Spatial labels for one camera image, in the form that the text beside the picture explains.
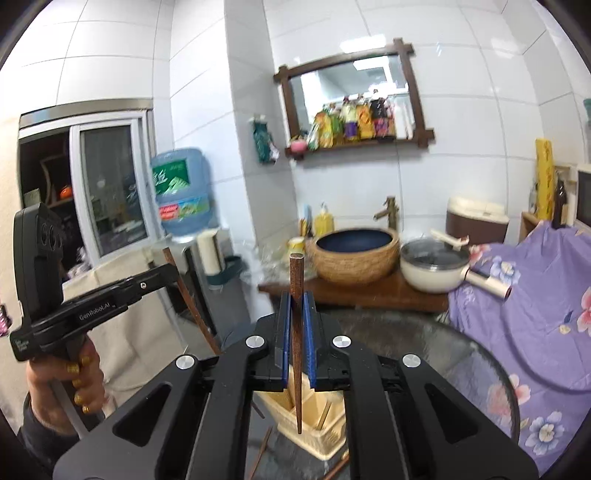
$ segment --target soap dispenser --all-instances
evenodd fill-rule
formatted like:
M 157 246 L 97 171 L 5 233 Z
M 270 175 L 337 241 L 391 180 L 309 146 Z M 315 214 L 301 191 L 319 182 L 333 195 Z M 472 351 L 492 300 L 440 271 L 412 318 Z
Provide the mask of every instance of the soap dispenser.
M 335 231 L 335 218 L 329 213 L 325 203 L 320 206 L 320 213 L 314 218 L 315 236 L 323 236 Z

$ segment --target hand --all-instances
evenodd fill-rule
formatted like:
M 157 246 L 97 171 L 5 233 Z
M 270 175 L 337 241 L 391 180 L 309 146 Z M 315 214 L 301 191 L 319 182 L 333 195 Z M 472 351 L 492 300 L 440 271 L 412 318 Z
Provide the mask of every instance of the hand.
M 29 361 L 27 365 L 33 413 L 43 426 L 61 434 L 75 434 L 75 431 L 53 395 L 49 384 L 51 380 L 71 381 L 76 389 L 74 402 L 82 406 L 85 414 L 98 412 L 107 400 L 99 354 L 89 338 L 82 346 L 79 358 L 80 361 L 76 363 L 45 355 Z

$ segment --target floral fabric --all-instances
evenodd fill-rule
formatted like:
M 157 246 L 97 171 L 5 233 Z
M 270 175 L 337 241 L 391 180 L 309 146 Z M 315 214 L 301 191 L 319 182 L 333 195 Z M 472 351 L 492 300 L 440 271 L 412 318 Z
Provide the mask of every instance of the floral fabric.
M 541 222 L 517 247 L 471 247 L 476 271 L 512 285 L 502 301 L 464 284 L 449 294 L 450 323 L 505 368 L 521 416 L 519 445 L 544 473 L 591 407 L 591 235 Z M 511 410 L 500 385 L 487 408 L 500 423 Z

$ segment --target saucepan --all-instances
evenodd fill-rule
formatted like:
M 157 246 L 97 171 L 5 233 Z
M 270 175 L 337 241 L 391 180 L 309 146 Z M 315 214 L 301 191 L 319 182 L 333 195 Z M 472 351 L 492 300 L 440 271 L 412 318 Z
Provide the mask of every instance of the saucepan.
M 453 238 L 431 230 L 432 238 L 418 238 L 400 250 L 400 269 L 414 288 L 428 293 L 445 293 L 467 281 L 502 299 L 511 294 L 511 286 L 496 278 L 470 269 L 470 239 Z

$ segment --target bronze faucet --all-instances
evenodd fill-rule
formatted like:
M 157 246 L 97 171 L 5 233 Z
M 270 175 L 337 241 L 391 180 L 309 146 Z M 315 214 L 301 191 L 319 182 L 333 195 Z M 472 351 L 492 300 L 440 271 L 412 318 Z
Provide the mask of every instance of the bronze faucet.
M 388 215 L 388 228 L 398 230 L 398 212 L 400 209 L 396 205 L 396 197 L 387 197 L 384 202 L 386 208 L 374 215 L 374 220 L 379 220 Z

